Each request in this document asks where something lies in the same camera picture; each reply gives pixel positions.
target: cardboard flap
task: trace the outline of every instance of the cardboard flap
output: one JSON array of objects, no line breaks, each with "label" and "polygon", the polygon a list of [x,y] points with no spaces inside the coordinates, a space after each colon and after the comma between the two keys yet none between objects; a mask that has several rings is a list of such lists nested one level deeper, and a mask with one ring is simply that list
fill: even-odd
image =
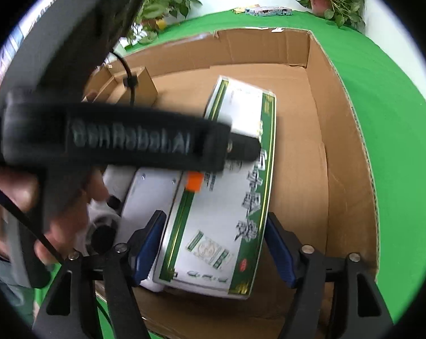
[{"label": "cardboard flap", "polygon": [[363,135],[340,77],[313,36],[307,75],[327,152],[327,254],[344,257],[359,251],[375,273],[379,260],[377,204]]},{"label": "cardboard flap", "polygon": [[[149,47],[126,57],[130,67],[146,66],[151,77],[228,64],[306,66],[308,31],[228,29]],[[112,73],[122,71],[114,61]]]}]

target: finger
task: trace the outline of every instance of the finger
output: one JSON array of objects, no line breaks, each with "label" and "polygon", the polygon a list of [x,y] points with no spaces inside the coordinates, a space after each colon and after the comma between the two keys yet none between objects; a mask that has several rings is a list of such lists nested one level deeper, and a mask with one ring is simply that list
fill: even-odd
[{"label": "finger", "polygon": [[[77,233],[84,229],[89,221],[86,200],[86,193],[81,191],[81,195],[76,198],[74,203],[51,221],[50,230],[45,234],[50,243],[64,258],[73,250]],[[36,241],[34,251],[44,264],[56,262],[54,256],[40,241]]]},{"label": "finger", "polygon": [[87,198],[84,191],[72,205],[50,223],[50,234],[60,243],[70,243],[74,236],[87,226]]},{"label": "finger", "polygon": [[0,190],[23,212],[26,212],[38,199],[37,177],[26,172],[0,168]]},{"label": "finger", "polygon": [[[66,258],[67,255],[73,250],[73,244],[75,243],[75,240],[73,240],[71,243],[61,243],[57,241],[50,233],[46,234],[46,237],[53,245],[53,247],[59,251],[63,258]],[[34,252],[39,260],[42,261],[45,265],[55,264],[58,262],[40,241],[37,241],[34,245]]]},{"label": "finger", "polygon": [[90,199],[94,199],[96,201],[103,201],[110,196],[108,189],[104,185],[103,176],[97,168],[94,169],[94,171],[90,175],[85,190],[88,201],[90,201]]}]

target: metal screw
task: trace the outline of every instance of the metal screw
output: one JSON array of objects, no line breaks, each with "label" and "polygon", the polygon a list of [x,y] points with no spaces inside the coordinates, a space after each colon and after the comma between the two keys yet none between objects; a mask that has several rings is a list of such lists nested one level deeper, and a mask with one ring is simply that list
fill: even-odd
[{"label": "metal screw", "polygon": [[117,253],[122,253],[125,252],[126,250],[128,250],[128,246],[126,244],[117,244],[114,246],[114,250]]},{"label": "metal screw", "polygon": [[301,250],[303,253],[307,253],[308,255],[315,252],[315,248],[313,246],[310,246],[309,244],[305,244],[304,246],[302,246]]},{"label": "metal screw", "polygon": [[352,262],[359,262],[359,261],[360,261],[360,255],[359,255],[358,253],[355,253],[355,252],[350,253],[350,254],[349,254],[349,259],[350,259]]},{"label": "metal screw", "polygon": [[80,253],[78,251],[73,251],[69,255],[69,260],[76,260],[79,257],[80,257]]}]

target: blue gripper pad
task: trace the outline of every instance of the blue gripper pad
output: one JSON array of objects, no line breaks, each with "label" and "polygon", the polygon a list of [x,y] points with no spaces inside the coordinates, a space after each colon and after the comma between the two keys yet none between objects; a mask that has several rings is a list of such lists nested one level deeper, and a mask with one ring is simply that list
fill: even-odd
[{"label": "blue gripper pad", "polygon": [[141,251],[136,256],[135,271],[133,274],[133,280],[136,284],[139,284],[142,280],[147,279],[150,269],[155,261],[160,246],[161,235],[163,233],[166,215],[162,214],[158,216],[154,222],[152,228],[147,233],[147,237],[142,244]]},{"label": "blue gripper pad", "polygon": [[290,288],[294,288],[298,279],[295,273],[295,261],[270,218],[266,221],[265,241],[280,277]]}]

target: open cardboard box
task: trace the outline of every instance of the open cardboard box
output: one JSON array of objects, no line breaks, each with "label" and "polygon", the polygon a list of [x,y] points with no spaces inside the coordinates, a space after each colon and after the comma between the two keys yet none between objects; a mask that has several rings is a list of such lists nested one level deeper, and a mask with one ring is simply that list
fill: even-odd
[{"label": "open cardboard box", "polygon": [[[343,83],[311,32],[230,29],[150,47],[126,60],[132,68],[147,68],[159,93],[155,107],[164,110],[201,116],[218,75],[274,92],[270,211],[302,243],[329,256],[360,252],[376,274],[378,216],[363,136]],[[114,75],[123,69],[113,62],[108,70]],[[330,284],[318,337],[329,317]],[[263,244],[246,301],[140,287],[134,294],[148,329],[162,336],[260,339],[278,337],[294,292]]]}]

